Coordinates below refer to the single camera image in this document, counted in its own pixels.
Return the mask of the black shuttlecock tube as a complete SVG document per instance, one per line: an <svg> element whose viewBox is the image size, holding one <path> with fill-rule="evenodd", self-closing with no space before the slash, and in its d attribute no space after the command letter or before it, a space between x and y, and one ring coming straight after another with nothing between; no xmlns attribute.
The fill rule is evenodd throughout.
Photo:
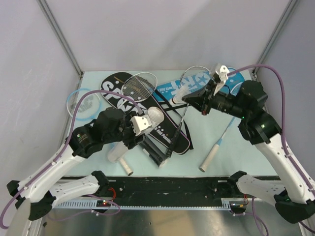
<svg viewBox="0 0 315 236"><path fill-rule="evenodd" d="M143 142L139 144L139 146L159 168L161 168L166 163L168 158L150 138L147 137Z"/></svg>

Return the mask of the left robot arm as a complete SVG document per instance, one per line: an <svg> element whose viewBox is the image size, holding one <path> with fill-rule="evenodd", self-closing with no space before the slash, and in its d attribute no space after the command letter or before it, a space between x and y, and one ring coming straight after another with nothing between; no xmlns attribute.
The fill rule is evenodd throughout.
<svg viewBox="0 0 315 236"><path fill-rule="evenodd" d="M27 179L12 180L7 189L20 209L29 201L29 213L26 219L37 220L61 202L77 196L97 194L104 196L109 184L102 171L94 171L89 176L57 185L57 181L73 167L102 150L105 144L118 143L121 150L130 150L145 139L145 133L152 122L145 114L108 108L99 113L90 123L75 128L61 145L57 153Z"/></svg>

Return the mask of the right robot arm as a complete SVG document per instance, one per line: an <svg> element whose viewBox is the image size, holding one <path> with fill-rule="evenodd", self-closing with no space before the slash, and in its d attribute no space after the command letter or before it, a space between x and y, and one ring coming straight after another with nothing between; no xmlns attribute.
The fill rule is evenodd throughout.
<svg viewBox="0 0 315 236"><path fill-rule="evenodd" d="M183 96L182 100L202 113L211 109L240 118L238 125L242 137L254 145L269 161L281 179L276 186L238 171L231 175L227 185L233 197L249 194L274 206L287 222L295 224L315 213L315 197L303 181L300 165L294 155L286 154L287 144L282 144L282 130L275 119L263 110L268 95L257 81L244 81L237 94L215 93L215 83L210 80L202 89Z"/></svg>

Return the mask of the black racket bag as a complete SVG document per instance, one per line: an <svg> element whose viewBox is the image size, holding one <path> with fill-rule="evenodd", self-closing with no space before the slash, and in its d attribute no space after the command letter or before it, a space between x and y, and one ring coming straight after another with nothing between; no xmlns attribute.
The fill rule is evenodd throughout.
<svg viewBox="0 0 315 236"><path fill-rule="evenodd" d="M193 149L189 129L186 133L180 131L176 143L172 143L177 125L154 97L157 87L157 78L150 72L130 74L128 72L116 72L106 77L100 84L100 88L113 94L104 94L103 98L114 108L121 109L124 113L137 112L138 109L123 95L137 103L144 114L151 117L152 127L147 134L166 148L172 148L172 152L183 155Z"/></svg>

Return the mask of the white shuttlecock tube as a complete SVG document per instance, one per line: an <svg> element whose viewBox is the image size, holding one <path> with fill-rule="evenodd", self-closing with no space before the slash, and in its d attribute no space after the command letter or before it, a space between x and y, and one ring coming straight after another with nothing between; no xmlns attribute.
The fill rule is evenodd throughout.
<svg viewBox="0 0 315 236"><path fill-rule="evenodd" d="M149 118L151 119L152 122L152 131L160 124L164 121L164 114L162 112L161 109L157 108L157 107L150 107L147 110L147 113L144 115L148 115ZM110 162L112 163L116 163L118 161L120 161L125 154L128 152L129 150L126 148L126 146L123 144L122 141L118 142L117 144L114 145L114 147L109 151L107 158Z"/></svg>

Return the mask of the white shuttlecock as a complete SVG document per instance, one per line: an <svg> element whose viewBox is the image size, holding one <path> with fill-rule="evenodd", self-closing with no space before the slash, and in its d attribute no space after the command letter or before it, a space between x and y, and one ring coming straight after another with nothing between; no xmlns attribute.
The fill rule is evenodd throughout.
<svg viewBox="0 0 315 236"><path fill-rule="evenodd" d="M173 106L176 104L182 104L184 101L182 98L186 95L189 94L189 88L182 86L180 89L177 91L177 93L169 100L169 103Z"/></svg>

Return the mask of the white racket black handle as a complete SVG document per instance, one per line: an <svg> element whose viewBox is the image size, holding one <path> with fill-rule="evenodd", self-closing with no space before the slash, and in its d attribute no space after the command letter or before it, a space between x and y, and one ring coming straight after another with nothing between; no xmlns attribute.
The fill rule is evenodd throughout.
<svg viewBox="0 0 315 236"><path fill-rule="evenodd" d="M131 75L123 84L121 92L123 96L131 98L135 102L142 102L149 98L156 90L157 77L150 72L140 72Z"/></svg>

